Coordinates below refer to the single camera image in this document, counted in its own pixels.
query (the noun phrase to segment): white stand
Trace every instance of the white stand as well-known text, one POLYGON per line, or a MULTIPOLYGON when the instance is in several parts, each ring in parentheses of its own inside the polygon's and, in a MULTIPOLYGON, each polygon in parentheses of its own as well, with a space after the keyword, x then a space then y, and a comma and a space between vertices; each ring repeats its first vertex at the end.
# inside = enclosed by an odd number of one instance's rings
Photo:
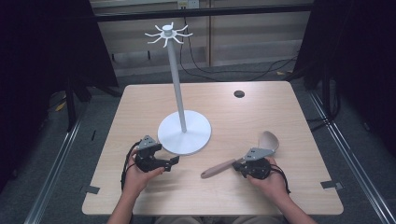
POLYGON ((168 48, 169 63, 171 66, 178 109, 177 112, 167 116, 163 122, 161 122, 158 129, 158 140, 161 142, 161 144, 163 144, 163 148, 169 152, 175 153, 177 155, 190 155, 196 153, 206 145, 206 143, 209 141, 212 129, 205 116, 195 111, 184 110, 183 108, 173 40, 176 40, 176 42, 179 44, 183 44, 176 39, 177 35, 181 35, 178 34, 177 31, 183 31, 187 28, 187 26, 176 31, 173 30, 173 23, 171 25, 163 26, 162 30, 158 26, 155 27, 157 30, 161 31, 160 34, 156 34, 160 37, 155 41, 148 43, 153 44, 162 38, 165 39, 165 44, 163 47, 168 48))

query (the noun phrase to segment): black circular hole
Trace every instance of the black circular hole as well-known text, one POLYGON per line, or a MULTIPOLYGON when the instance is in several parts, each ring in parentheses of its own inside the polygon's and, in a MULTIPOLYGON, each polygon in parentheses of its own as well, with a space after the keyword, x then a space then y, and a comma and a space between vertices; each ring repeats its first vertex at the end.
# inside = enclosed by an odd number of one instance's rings
POLYGON ((245 96, 245 92, 244 92, 244 91, 235 91, 235 92, 233 93, 233 95, 234 95, 235 97, 237 97, 237 98, 242 98, 242 97, 245 96))

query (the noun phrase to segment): black tape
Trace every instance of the black tape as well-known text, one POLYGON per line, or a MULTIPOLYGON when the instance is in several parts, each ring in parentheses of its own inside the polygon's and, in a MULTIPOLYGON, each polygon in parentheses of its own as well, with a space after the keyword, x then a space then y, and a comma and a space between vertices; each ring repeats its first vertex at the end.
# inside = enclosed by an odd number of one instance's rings
POLYGON ((339 190, 339 189, 343 189, 343 188, 344 188, 344 186, 341 184, 341 182, 335 183, 335 182, 332 181, 332 180, 320 182, 320 185, 321 185, 324 189, 335 188, 336 190, 339 190))
POLYGON ((98 194, 100 188, 93 187, 93 186, 82 186, 81 189, 79 189, 79 192, 81 193, 92 193, 92 194, 98 194))

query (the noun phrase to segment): round white base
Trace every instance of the round white base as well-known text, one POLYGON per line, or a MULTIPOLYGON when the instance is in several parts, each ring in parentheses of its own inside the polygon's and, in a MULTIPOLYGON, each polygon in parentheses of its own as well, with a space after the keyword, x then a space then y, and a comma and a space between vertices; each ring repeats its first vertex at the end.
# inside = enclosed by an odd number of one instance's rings
POLYGON ((158 140, 165 150, 177 155, 190 155, 198 152, 209 141, 212 129, 209 120, 202 114, 185 110, 187 131, 181 131, 178 112, 170 114, 161 122, 158 140))

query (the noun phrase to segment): aluminum rail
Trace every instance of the aluminum rail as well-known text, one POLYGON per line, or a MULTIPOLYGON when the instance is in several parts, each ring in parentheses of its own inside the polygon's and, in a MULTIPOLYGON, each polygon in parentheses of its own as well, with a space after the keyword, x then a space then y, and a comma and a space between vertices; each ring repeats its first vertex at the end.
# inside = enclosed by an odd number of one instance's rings
POLYGON ((64 143, 59 150, 58 156, 56 157, 55 162, 52 164, 49 175, 47 176, 47 179, 44 182, 44 185, 42 186, 38 196, 35 198, 35 202, 24 221, 24 224, 40 223, 41 218, 44 215, 44 211, 46 210, 50 201, 50 196, 52 195, 52 192, 55 188, 58 177, 61 174, 62 168, 64 167, 64 162, 66 161, 67 155, 77 136, 81 118, 83 117, 86 109, 87 104, 82 105, 80 116, 73 129, 67 133, 66 137, 64 138, 64 143))
POLYGON ((313 4, 277 5, 261 7, 210 7, 195 9, 175 9, 165 11, 147 11, 133 13, 102 13, 87 17, 62 18, 62 21, 103 22, 103 21, 135 21, 165 18, 225 16, 241 14, 281 13, 311 11, 313 4))
POLYGON ((384 197, 378 191, 370 177, 364 171, 363 167, 359 163, 358 159, 355 157, 355 154, 347 143, 347 140, 341 134, 341 131, 338 129, 335 122, 327 120, 326 112, 323 108, 323 103, 321 102, 319 96, 313 91, 311 91, 310 96, 320 116, 325 119, 325 122, 327 122, 326 126, 329 130, 329 133, 332 135, 335 144, 338 146, 338 149, 344 156, 344 159, 346 160, 346 163, 348 164, 353 175, 356 177, 358 183, 361 185, 361 189, 366 194, 367 199, 378 214, 379 219, 384 224, 395 224, 396 218, 392 214, 392 211, 389 208, 387 201, 384 199, 384 197))

